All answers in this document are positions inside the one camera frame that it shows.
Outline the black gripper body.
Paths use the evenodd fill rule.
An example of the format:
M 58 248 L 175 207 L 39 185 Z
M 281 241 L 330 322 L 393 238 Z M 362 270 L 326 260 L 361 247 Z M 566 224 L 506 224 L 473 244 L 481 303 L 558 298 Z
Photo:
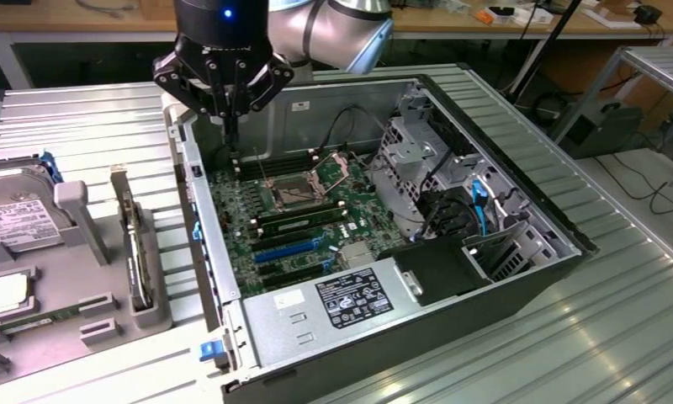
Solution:
M 271 58 L 267 1 L 175 1 L 174 54 L 203 81 L 251 82 Z

